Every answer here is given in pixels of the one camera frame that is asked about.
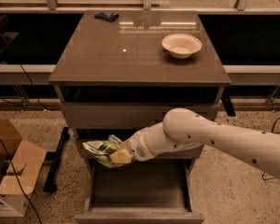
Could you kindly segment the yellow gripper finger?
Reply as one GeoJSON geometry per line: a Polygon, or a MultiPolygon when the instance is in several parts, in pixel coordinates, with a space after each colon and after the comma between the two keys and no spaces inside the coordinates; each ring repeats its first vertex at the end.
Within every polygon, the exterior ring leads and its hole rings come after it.
{"type": "Polygon", "coordinates": [[[114,163],[128,164],[132,162],[133,154],[127,148],[123,148],[112,153],[110,159],[114,163]]]}

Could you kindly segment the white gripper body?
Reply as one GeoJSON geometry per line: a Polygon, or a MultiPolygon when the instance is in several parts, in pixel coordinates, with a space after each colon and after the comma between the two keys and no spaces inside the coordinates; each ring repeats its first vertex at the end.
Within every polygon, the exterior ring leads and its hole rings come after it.
{"type": "Polygon", "coordinates": [[[148,161],[155,157],[147,147],[145,132],[146,130],[137,131],[124,142],[126,148],[133,154],[133,158],[137,161],[148,161]]]}

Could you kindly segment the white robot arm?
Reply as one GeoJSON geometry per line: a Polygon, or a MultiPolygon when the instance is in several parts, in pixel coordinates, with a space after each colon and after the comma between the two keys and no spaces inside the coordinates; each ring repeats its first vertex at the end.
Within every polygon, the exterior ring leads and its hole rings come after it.
{"type": "Polygon", "coordinates": [[[184,108],[172,109],[162,122],[134,133],[110,159],[120,164],[147,161],[201,145],[214,147],[280,179],[280,134],[218,124],[184,108]]]}

